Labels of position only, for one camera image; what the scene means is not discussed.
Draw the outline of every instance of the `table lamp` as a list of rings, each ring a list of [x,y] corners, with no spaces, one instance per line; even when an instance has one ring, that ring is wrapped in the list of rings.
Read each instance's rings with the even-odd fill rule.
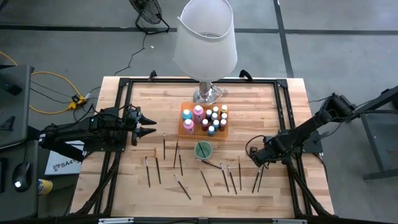
[[[238,61],[232,8],[226,0],[191,0],[177,18],[174,60],[200,81],[193,101],[214,103],[222,91],[211,82],[229,75]]]

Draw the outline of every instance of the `fan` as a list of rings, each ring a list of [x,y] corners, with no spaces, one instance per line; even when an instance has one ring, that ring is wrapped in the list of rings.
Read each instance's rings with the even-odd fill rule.
[[[162,18],[162,9],[160,8],[157,0],[129,0],[133,8],[138,12],[138,17],[136,19],[136,26],[141,31],[148,35],[159,34],[162,32],[168,32],[170,26]],[[144,18],[150,24],[159,24],[161,21],[166,24],[167,29],[155,32],[149,32],[148,30],[140,27],[138,25],[138,20]]]

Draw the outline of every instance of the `gray floor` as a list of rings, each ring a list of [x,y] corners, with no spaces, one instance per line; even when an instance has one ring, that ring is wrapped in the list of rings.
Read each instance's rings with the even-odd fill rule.
[[[164,18],[172,27],[187,0],[159,0]],[[397,30],[395,0],[280,0],[286,29]],[[272,0],[230,0],[235,28],[277,28]],[[136,13],[124,0],[13,0],[0,13],[0,22],[74,26],[134,26]],[[140,49],[144,34],[138,32],[45,32],[0,30],[0,50],[19,64],[36,71],[65,75],[86,93],[100,85],[102,77],[126,66],[131,53]],[[308,98],[344,94],[354,103],[376,97],[398,83],[398,36],[287,35],[295,77],[304,78]],[[149,36],[145,51],[120,75],[183,75],[172,60],[175,33]],[[245,69],[254,77],[286,77],[278,34],[236,34],[238,64],[232,76]],[[0,57],[0,63],[10,63]],[[33,80],[72,94],[60,80],[37,75]],[[35,87],[60,100],[62,96]],[[33,93],[36,107],[57,111],[65,107]],[[316,112],[320,103],[311,104]],[[41,129],[50,123],[73,121],[72,113],[47,116],[30,112],[30,125]],[[336,125],[329,124],[322,131]],[[329,187],[337,215],[346,218],[396,222],[398,177],[363,182],[364,174],[377,171],[368,140],[359,120],[343,124],[322,141]],[[61,215],[73,187],[42,198],[44,213]]]

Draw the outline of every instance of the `silver lamp base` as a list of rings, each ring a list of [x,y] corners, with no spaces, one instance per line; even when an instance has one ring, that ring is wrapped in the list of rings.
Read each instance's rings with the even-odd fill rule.
[[[212,89],[212,86],[213,84],[211,82],[200,82],[199,89],[193,94],[193,102],[212,104],[218,100],[216,91]]]

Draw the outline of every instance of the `wooden tabletop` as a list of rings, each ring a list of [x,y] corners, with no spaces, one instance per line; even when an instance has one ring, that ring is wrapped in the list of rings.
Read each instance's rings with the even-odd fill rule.
[[[114,106],[119,78],[104,77],[97,110]],[[287,80],[295,123],[300,125],[311,117],[304,81],[301,78]],[[156,128],[157,132],[140,139],[136,147],[131,145],[129,134],[119,167],[112,216],[294,217],[285,166],[280,162],[271,164],[268,170],[264,170],[259,192],[256,188],[252,194],[258,168],[244,151],[245,144],[252,137],[259,134],[266,136],[277,134],[279,119],[273,86],[267,84],[220,84],[218,86],[228,91],[228,94],[220,99],[220,103],[228,105],[229,136],[226,141],[210,142],[214,152],[209,161],[218,165],[222,162],[225,167],[230,166],[238,194],[235,195],[228,172],[226,172],[226,178],[229,193],[221,171],[195,159],[193,151],[195,140],[179,139],[183,176],[180,173],[178,159],[173,169],[181,103],[192,100],[193,92],[198,85],[194,83],[136,83],[132,88],[131,103],[134,106],[141,106],[143,114],[157,122],[156,125],[148,126],[148,128]],[[283,94],[281,97],[285,109]],[[166,160],[163,160],[163,133],[166,137]],[[254,141],[252,145],[261,147],[261,140]],[[157,149],[159,157],[162,184],[159,184],[157,176],[154,148]],[[147,183],[146,156],[149,158],[151,188]],[[239,190],[238,156],[241,158],[242,190]],[[94,152],[83,161],[71,212],[81,208],[97,187],[103,157],[103,152]],[[308,187],[325,209],[333,213],[322,164],[311,154],[304,154],[302,159]],[[213,197],[210,197],[200,174],[200,166]],[[192,200],[184,194],[175,181],[174,175],[177,175]],[[104,192],[103,207],[106,204],[108,188]],[[304,211],[300,189],[298,189],[298,199]]]

